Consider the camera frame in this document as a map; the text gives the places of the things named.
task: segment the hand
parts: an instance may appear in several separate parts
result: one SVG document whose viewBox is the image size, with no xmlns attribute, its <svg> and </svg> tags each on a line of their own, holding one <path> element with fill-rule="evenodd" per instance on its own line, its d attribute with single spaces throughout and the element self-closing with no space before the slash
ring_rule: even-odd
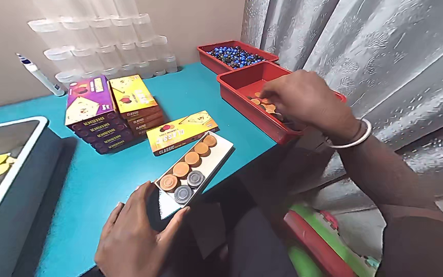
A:
<svg viewBox="0 0 443 277">
<path fill-rule="evenodd" d="M 360 130 L 351 109 L 315 72 L 298 70 L 269 81 L 260 97 L 270 99 L 284 114 L 341 140 L 351 140 Z"/>
<path fill-rule="evenodd" d="M 107 277 L 154 277 L 162 266 L 167 250 L 189 211 L 185 207 L 158 233 L 151 229 L 146 201 L 154 189 L 147 181 L 127 200 L 119 203 L 103 226 L 95 262 Z"/>
</svg>

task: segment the teal table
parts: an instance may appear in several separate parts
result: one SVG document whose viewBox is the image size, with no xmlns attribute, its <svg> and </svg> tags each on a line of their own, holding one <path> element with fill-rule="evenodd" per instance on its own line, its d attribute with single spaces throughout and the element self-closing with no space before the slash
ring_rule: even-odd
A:
<svg viewBox="0 0 443 277">
<path fill-rule="evenodd" d="M 219 125 L 217 134 L 233 142 L 235 151 L 206 190 L 275 145 L 220 97 L 216 75 L 200 63 L 145 80 L 145 84 L 169 119 L 207 110 Z M 74 136 L 64 126 L 65 106 L 66 97 L 54 96 L 2 106 L 0 123 L 42 115 L 60 137 Z M 79 140 L 36 275 L 78 276 L 93 266 L 100 232 L 110 211 L 119 201 L 125 202 L 138 185 L 160 176 L 189 147 L 155 157 L 145 141 L 115 154 L 99 155 Z"/>
</svg>

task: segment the red object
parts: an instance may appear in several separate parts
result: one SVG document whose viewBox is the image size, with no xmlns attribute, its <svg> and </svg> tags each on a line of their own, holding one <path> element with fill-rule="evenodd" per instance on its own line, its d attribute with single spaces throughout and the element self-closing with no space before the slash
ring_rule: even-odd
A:
<svg viewBox="0 0 443 277">
<path fill-rule="evenodd" d="M 229 72 L 229 71 L 240 70 L 240 69 L 244 69 L 244 68 L 248 68 L 248 67 L 256 65 L 256 64 L 254 64 L 251 66 L 245 66 L 243 68 L 234 69 L 234 68 L 231 68 L 230 66 L 224 64 L 223 62 L 219 61 L 217 58 L 208 54 L 208 52 L 210 52 L 213 49 L 215 49 L 216 47 L 220 47 L 220 46 L 221 47 L 240 46 L 240 48 L 242 50 L 246 50 L 247 52 L 249 52 L 251 54 L 258 54 L 261 57 L 263 57 L 264 59 L 268 60 L 269 62 L 274 62 L 274 61 L 278 60 L 278 56 L 271 54 L 271 53 L 267 53 L 266 51 L 262 51 L 261 49 L 255 48 L 252 45 L 245 44 L 242 41 L 224 41 L 224 42 L 220 42 L 220 43 L 199 46 L 197 48 L 197 50 L 199 51 L 199 59 L 201 60 L 201 63 L 204 66 L 206 66 L 207 68 L 209 68 L 209 70 L 213 71 L 216 74 L 222 74 L 222 73 Z"/>
<path fill-rule="evenodd" d="M 287 128 L 276 118 L 263 111 L 247 97 L 255 97 L 254 93 L 260 92 L 263 85 L 291 72 L 271 62 L 261 62 L 240 70 L 226 72 L 217 76 L 220 83 L 221 97 L 232 107 L 247 117 L 254 125 L 272 138 L 276 143 L 285 144 L 293 138 L 304 135 L 303 131 L 294 131 Z M 342 102 L 346 97 L 336 92 Z"/>
<path fill-rule="evenodd" d="M 329 211 L 320 211 L 319 213 L 323 215 L 325 221 L 329 222 L 331 228 L 338 230 L 338 221 Z"/>
<path fill-rule="evenodd" d="M 285 222 L 298 240 L 311 252 L 314 261 L 329 276 L 356 277 L 356 274 L 348 264 L 336 254 L 329 244 L 298 213 L 289 211 L 285 215 Z"/>
</svg>

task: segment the stack of boxes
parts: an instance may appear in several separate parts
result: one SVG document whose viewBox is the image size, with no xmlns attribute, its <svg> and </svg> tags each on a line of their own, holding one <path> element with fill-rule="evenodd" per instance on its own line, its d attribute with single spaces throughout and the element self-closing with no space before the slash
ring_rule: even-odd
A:
<svg viewBox="0 0 443 277">
<path fill-rule="evenodd" d="M 65 124 L 100 154 L 144 137 L 163 122 L 162 110 L 138 75 L 110 84 L 101 76 L 70 85 Z"/>
<path fill-rule="evenodd" d="M 148 129 L 165 122 L 162 109 L 139 75 L 109 81 L 120 115 L 134 136 L 144 136 Z"/>
</svg>

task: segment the silver bangle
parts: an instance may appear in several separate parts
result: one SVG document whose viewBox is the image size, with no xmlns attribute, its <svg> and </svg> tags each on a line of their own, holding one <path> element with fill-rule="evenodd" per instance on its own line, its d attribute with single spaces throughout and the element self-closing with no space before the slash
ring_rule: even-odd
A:
<svg viewBox="0 0 443 277">
<path fill-rule="evenodd" d="M 327 146 L 329 146 L 330 148 L 349 148 L 349 147 L 353 147 L 353 146 L 359 145 L 360 143 L 364 142 L 372 133 L 372 124 L 370 123 L 370 121 L 368 121 L 365 118 L 362 118 L 360 120 L 367 124 L 367 131 L 365 132 L 365 134 L 363 134 L 363 136 L 361 136 L 361 138 L 357 139 L 355 142 L 345 144 L 345 145 L 332 145 L 329 142 L 329 138 L 328 138 L 326 140 Z"/>
</svg>

